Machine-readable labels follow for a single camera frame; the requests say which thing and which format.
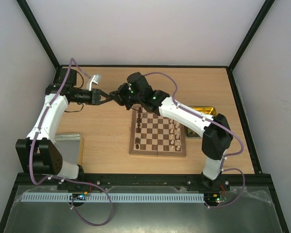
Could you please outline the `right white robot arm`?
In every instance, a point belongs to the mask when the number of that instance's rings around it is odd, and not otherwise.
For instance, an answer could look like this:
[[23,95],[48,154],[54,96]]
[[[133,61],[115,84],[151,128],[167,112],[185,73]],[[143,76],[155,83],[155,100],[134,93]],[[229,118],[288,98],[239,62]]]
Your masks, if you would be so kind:
[[233,140],[224,115],[214,117],[177,102],[168,93],[152,89],[140,72],[129,75],[126,83],[110,92],[110,96],[127,109],[139,104],[150,113],[175,120],[196,132],[202,138],[201,148],[206,156],[201,184],[207,190],[213,190],[219,184],[223,156]]

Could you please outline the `wooden chess board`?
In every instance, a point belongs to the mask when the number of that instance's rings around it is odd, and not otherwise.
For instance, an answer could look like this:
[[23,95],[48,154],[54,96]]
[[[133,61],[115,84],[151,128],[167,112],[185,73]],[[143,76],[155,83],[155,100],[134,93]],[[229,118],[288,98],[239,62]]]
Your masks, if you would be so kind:
[[[139,107],[142,108],[141,133],[136,133],[137,115]],[[186,156],[186,135],[185,128],[181,125],[181,152],[170,151],[169,149],[169,118],[158,116],[154,113],[147,112],[142,106],[133,107],[129,154],[142,156],[168,156],[168,157],[185,157]],[[135,138],[140,136],[139,149],[136,149]]]

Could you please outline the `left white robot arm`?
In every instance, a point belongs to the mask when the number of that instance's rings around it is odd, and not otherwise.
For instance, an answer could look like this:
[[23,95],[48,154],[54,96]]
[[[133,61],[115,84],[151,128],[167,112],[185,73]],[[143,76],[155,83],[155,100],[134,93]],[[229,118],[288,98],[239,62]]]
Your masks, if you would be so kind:
[[77,179],[82,174],[81,165],[64,161],[55,147],[55,135],[61,117],[70,102],[81,105],[101,105],[111,97],[93,86],[101,75],[89,76],[86,88],[77,87],[77,77],[83,76],[74,69],[61,68],[59,75],[45,91],[44,105],[33,129],[24,139],[16,142],[16,151],[25,173],[58,176],[62,179]]

